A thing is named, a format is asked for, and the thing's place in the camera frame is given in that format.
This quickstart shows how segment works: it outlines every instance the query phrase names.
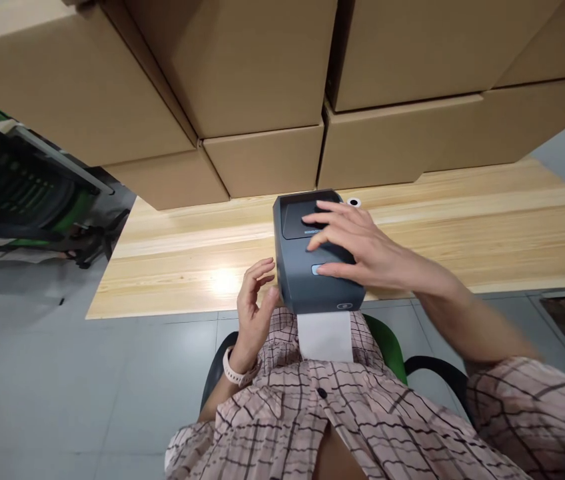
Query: person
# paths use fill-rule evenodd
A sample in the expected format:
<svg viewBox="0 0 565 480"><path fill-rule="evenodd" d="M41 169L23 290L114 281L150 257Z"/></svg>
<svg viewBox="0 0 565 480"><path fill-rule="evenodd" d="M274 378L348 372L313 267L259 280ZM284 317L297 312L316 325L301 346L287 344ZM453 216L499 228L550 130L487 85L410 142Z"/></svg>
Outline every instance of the person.
<svg viewBox="0 0 565 480"><path fill-rule="evenodd" d="M369 212L318 207L327 212L303 221L328 225L308 250L331 242L356 261L318 273L413 291L473 372L476 429L396 378L359 311L350 314L354 363L301 358L294 315L275 308L278 290L256 303L274 278L269 258L245 273L228 368L198 422L171 439L167 478L565 478L565 374L449 270L391 241Z"/></svg>

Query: stacked cardboard boxes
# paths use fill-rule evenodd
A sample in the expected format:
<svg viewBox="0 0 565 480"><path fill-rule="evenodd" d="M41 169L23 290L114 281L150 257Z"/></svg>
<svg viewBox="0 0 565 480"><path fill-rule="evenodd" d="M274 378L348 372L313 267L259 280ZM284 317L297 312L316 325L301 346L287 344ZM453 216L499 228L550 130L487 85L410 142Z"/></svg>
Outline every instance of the stacked cardboard boxes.
<svg viewBox="0 0 565 480"><path fill-rule="evenodd" d="M565 0L0 0L0 109L157 209L415 181L565 128Z"/></svg>
<svg viewBox="0 0 565 480"><path fill-rule="evenodd" d="M341 1L318 186L517 161L565 128L562 79L565 0Z"/></svg>
<svg viewBox="0 0 565 480"><path fill-rule="evenodd" d="M336 0L125 0L231 197L315 187Z"/></svg>
<svg viewBox="0 0 565 480"><path fill-rule="evenodd" d="M0 109L156 208L229 199L122 1L0 0Z"/></svg>

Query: green chair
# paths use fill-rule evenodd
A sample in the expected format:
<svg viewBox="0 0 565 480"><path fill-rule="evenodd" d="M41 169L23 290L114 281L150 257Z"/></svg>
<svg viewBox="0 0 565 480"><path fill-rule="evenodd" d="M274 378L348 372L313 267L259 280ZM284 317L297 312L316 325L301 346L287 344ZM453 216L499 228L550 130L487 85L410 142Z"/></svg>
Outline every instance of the green chair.
<svg viewBox="0 0 565 480"><path fill-rule="evenodd" d="M100 254L111 257L122 211L104 227L73 231L84 220L99 191L51 162L25 142L0 132L0 239L13 239L0 251L19 248L76 251L86 269Z"/></svg>
<svg viewBox="0 0 565 480"><path fill-rule="evenodd" d="M370 315L364 315L364 319L369 326L371 335L374 337L374 340L380 348L384 364L396 375L396 377L398 377L398 380L407 385L407 376L414 373L416 370L427 369L435 372L443 380L445 380L447 385L449 385L449 387L454 391L462 405L462 408L465 410L469 420L473 424L473 419L469 413L466 400L467 377L463 372L450 363L434 357L417 355L415 357L411 357L407 361L403 361L400 343L391 329L383 322ZM203 406L209 398L212 390L218 383L218 380L220 380L224 373L223 355L225 354L225 350L232 345L236 345L237 339L238 332L230 333L216 351L216 355L214 356L211 366L209 367L209 372L207 373L207 380L205 381L205 388L203 389L203 398L201 401L201 410L203 409Z"/></svg>

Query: hand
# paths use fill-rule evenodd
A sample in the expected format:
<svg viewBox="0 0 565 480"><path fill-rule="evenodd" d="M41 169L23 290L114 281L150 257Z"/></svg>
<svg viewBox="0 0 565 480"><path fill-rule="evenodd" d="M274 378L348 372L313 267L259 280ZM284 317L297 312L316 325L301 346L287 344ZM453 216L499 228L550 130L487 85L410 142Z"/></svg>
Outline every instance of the hand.
<svg viewBox="0 0 565 480"><path fill-rule="evenodd" d="M274 275L262 277L274 269L273 258L260 260L245 272L243 286L238 294L238 340L229 357L229 366L236 373L246 373L256 362L258 352L269 334L271 314L278 300L278 289L271 287L260 308L256 298L261 287L271 282Z"/></svg>
<svg viewBox="0 0 565 480"><path fill-rule="evenodd" d="M328 223L309 241L308 251L326 242L349 250L355 265L325 263L317 272L329 277L346 278L367 287L382 287L446 296L460 281L446 268L391 241L375 224L367 210L318 200L328 213L312 213L305 223Z"/></svg>

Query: chair backrest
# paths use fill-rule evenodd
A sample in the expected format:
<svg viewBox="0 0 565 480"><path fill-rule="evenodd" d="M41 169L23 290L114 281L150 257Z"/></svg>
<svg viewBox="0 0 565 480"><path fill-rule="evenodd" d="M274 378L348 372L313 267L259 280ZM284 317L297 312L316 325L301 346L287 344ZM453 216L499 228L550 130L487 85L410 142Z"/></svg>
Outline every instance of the chair backrest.
<svg viewBox="0 0 565 480"><path fill-rule="evenodd" d="M0 223L44 228L74 190L71 179L0 132Z"/></svg>

